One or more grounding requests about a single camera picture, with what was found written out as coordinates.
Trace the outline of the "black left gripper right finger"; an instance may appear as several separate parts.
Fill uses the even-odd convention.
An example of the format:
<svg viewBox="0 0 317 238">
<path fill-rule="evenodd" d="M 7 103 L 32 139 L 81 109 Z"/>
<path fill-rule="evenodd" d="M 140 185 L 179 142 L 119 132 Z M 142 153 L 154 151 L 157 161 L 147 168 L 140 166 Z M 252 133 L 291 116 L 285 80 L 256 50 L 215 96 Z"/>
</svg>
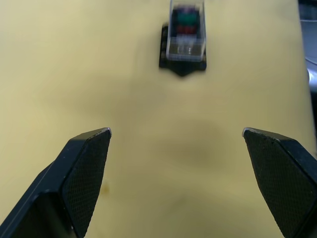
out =
<svg viewBox="0 0 317 238">
<path fill-rule="evenodd" d="M 317 161 L 295 139 L 246 127 L 259 190 L 285 238 L 317 236 Z"/>
</svg>

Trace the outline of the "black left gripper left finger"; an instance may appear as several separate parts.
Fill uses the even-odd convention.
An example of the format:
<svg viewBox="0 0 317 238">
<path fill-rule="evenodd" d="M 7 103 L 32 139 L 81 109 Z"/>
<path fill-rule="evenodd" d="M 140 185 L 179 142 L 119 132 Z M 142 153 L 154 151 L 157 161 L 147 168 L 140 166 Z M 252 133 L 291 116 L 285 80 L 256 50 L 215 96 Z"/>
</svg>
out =
<svg viewBox="0 0 317 238">
<path fill-rule="evenodd" d="M 108 127 L 71 138 L 0 226 L 2 238 L 83 238 L 104 176 Z"/>
</svg>

